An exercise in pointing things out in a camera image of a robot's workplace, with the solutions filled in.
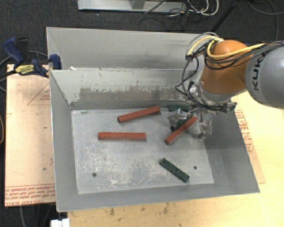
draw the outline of white cable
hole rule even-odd
[[[218,10],[219,10],[219,0],[215,0],[215,4],[216,4],[216,9],[214,12],[212,13],[206,13],[206,11],[209,9],[209,1],[206,0],[206,4],[207,4],[207,7],[205,9],[201,9],[201,10],[197,10],[190,2],[190,0],[187,0],[187,2],[189,3],[190,7],[193,9],[189,9],[188,11],[190,12],[193,12],[193,13],[198,13],[198,14],[201,14],[201,15],[204,15],[204,16],[212,16],[212,15],[215,15]]]

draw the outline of gray metal tray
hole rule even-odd
[[[104,62],[95,59],[98,61],[98,66],[95,66],[93,57],[89,59],[80,53],[83,58],[78,58],[78,61],[82,67],[69,70],[74,67],[72,62],[78,56],[75,51],[86,51],[86,43],[70,55],[67,47],[71,46],[61,41],[72,41],[73,45],[80,46],[78,39],[89,37],[85,41],[95,41],[99,36],[105,37],[106,32],[58,28],[48,28],[47,32],[48,44],[51,45],[49,54],[58,51],[65,62],[63,70],[50,72],[58,211],[259,192],[234,113],[206,115],[205,119],[213,122],[213,134],[205,140],[195,137],[200,132],[195,123],[172,144],[164,143],[171,133],[167,120],[171,112],[167,106],[185,104],[182,95],[174,90],[184,61],[179,59],[180,62],[173,67],[173,61],[177,61],[175,57],[181,58],[182,55],[175,53],[168,60],[160,54],[158,56],[165,64],[156,68],[152,60],[156,52],[150,50],[156,44],[169,41],[169,50],[177,52],[181,39],[184,45],[189,43],[184,39],[187,35],[137,32],[131,34],[133,41],[148,42],[136,54],[137,57],[146,53],[150,55],[144,58],[144,63],[130,66],[129,58],[137,59],[131,54],[124,56],[123,62],[116,56],[115,67],[107,64],[111,63],[107,57]],[[120,42],[120,37],[129,34],[107,31],[113,47],[116,43],[114,38],[118,38],[120,46],[127,50],[126,40]],[[91,51],[103,46],[89,45]],[[116,47],[107,56],[114,58],[118,53],[120,51]],[[119,115],[155,105],[161,107],[158,114],[122,124],[117,121]],[[145,132],[147,140],[100,141],[100,131]],[[186,172],[190,176],[189,181],[184,183],[161,167],[159,161],[162,158]]]

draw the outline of red wooden stick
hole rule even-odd
[[[197,117],[191,117],[173,133],[171,133],[165,140],[165,144],[170,144],[176,137],[178,137],[184,130],[188,129],[193,123],[197,121]]]
[[[145,133],[99,132],[99,140],[146,140]]]
[[[156,114],[159,113],[161,111],[159,106],[155,106],[155,107],[151,107],[151,108],[147,108],[147,109],[142,109],[140,111],[136,111],[133,113],[128,113],[128,114],[124,114],[118,117],[118,122],[122,123],[122,122],[126,122],[129,120],[133,120],[133,119],[137,119],[143,116],[147,116],[150,114]]]

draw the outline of metal stand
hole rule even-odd
[[[161,0],[78,0],[79,10],[110,10],[146,12],[157,6]],[[163,2],[154,12],[170,12],[172,9],[186,9],[182,2]]]

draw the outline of black carpet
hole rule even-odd
[[[3,43],[11,37],[27,37],[34,51],[47,52],[45,28],[76,27],[130,31],[157,31],[199,34],[211,31],[234,0],[219,0],[216,15],[205,17],[191,14],[186,20],[170,19],[162,14],[140,12],[78,11],[78,0],[0,0],[0,61],[7,57]],[[241,0],[215,31],[219,37],[254,43],[284,39],[284,0]],[[5,121],[6,94],[0,90],[0,113]],[[5,208],[4,161],[5,144],[0,146],[0,227],[20,227],[19,208]],[[57,219],[55,206],[23,207],[27,227],[42,225],[48,211],[48,221]]]

